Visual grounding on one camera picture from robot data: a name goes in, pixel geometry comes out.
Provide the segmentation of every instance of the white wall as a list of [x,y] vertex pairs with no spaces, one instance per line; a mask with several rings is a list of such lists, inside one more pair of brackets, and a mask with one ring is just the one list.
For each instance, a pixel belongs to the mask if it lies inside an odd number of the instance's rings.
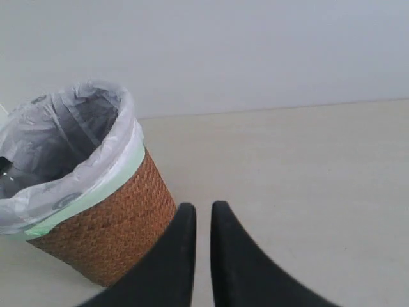
[[142,117],[409,97],[405,0],[15,0],[0,102],[118,81]]

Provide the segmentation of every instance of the trash can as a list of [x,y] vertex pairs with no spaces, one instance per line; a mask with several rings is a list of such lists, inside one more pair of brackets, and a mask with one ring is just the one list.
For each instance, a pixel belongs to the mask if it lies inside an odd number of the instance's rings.
[[79,83],[16,108],[0,130],[0,159],[9,186],[0,234],[102,286],[135,265],[176,212],[132,96],[113,83]]

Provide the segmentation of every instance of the woven basket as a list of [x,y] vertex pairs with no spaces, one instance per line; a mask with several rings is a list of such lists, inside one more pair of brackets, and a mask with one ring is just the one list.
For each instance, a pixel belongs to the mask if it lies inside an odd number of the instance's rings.
[[114,194],[29,243],[108,287],[149,251],[175,212],[174,201],[146,151],[135,175]]

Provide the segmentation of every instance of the floor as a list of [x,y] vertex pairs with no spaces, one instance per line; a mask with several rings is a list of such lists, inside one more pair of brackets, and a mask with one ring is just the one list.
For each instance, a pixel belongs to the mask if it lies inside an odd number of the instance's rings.
[[[409,306],[409,101],[143,120],[177,202],[197,207],[193,306],[212,306],[210,205],[228,200],[290,274],[345,307]],[[71,307],[100,288],[0,238],[2,306]]]

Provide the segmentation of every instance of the plastic bag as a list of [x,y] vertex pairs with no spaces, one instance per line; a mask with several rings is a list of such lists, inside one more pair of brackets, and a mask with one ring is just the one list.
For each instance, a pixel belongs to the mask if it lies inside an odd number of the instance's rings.
[[30,229],[77,200],[97,204],[94,193],[143,148],[134,108],[121,86],[88,81],[14,110],[0,130],[0,157],[43,183],[0,199],[0,234]]

